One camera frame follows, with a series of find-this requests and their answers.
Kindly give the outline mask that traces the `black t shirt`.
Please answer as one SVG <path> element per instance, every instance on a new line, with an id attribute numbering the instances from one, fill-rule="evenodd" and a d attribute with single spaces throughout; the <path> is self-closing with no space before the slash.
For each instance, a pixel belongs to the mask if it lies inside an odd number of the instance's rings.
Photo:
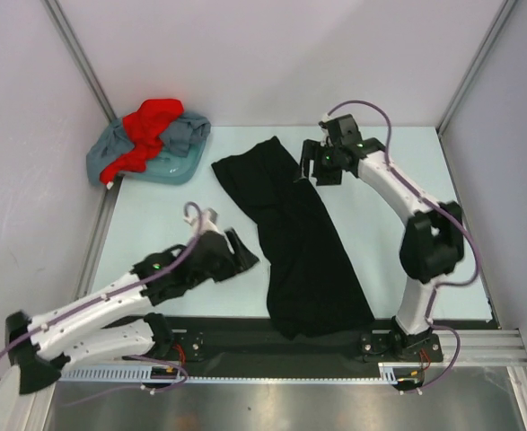
<path id="1" fill-rule="evenodd" d="M 285 338 L 359 330 L 374 321 L 319 194 L 275 136 L 212 165 L 223 190 L 255 223 L 270 264 L 267 308 Z"/>

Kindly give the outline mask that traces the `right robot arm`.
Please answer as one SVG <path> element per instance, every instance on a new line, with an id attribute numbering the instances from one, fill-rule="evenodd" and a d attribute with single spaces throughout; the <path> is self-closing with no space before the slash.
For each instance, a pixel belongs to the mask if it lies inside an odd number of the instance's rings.
<path id="1" fill-rule="evenodd" d="M 404 225 L 399 258 L 407 279 L 384 351 L 410 360 L 431 339 L 437 282 L 464 257 L 461 207 L 428 197 L 380 140 L 362 136 L 352 115 L 324 116 L 319 126 L 322 139 L 303 141 L 295 181 L 314 178 L 319 186 L 338 185 L 349 172 L 376 191 Z"/>

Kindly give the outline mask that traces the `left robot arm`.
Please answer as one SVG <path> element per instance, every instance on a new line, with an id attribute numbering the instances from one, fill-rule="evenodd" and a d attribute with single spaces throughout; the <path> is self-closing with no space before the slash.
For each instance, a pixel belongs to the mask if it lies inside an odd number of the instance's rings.
<path id="1" fill-rule="evenodd" d="M 249 271 L 258 257 L 234 229 L 221 231 L 208 208 L 185 222 L 187 244 L 147 255 L 99 291 L 51 312 L 24 311 L 5 320 L 7 355 L 19 370 L 18 392 L 28 395 L 81 365 L 127 356 L 167 357 L 174 336 L 151 307 L 184 296 L 206 281 L 224 282 Z"/>

